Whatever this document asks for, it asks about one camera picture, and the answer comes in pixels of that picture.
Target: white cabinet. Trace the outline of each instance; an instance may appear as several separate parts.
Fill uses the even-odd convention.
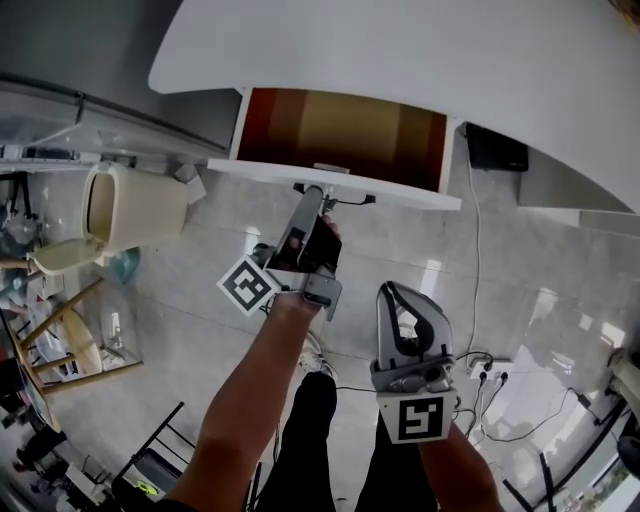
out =
[[[334,186],[339,199],[458,210],[446,195],[455,118],[399,103],[299,89],[247,89],[230,159],[208,167]]]

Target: white countertop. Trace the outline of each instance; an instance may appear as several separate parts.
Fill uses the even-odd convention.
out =
[[[187,0],[149,84],[326,90],[455,115],[640,212],[639,56],[606,0]]]

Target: wall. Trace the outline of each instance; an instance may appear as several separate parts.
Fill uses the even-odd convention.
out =
[[[228,147],[235,90],[163,96],[147,77],[180,0],[0,3],[0,72],[52,82],[133,108]]]

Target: hand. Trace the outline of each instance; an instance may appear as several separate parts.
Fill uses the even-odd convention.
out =
[[[327,223],[327,226],[331,228],[338,238],[340,238],[340,233],[338,231],[338,226],[331,220],[331,217],[328,215],[324,215],[322,217]],[[295,238],[291,238],[287,241],[289,246],[292,249],[299,249],[299,241]],[[273,307],[271,308],[271,313],[276,314],[294,314],[299,315],[304,319],[308,319],[309,321],[313,320],[313,317],[320,311],[320,306],[317,304],[313,304],[308,302],[302,298],[302,295],[299,293],[281,293],[279,294],[274,302]]]

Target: black device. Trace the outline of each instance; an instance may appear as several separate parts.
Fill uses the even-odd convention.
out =
[[[529,151],[525,144],[467,123],[469,163],[474,169],[524,172],[529,169]]]
[[[324,265],[335,273],[341,249],[342,242],[338,236],[322,217],[318,216],[311,236],[298,259],[298,267],[301,272],[313,274],[320,265]]]

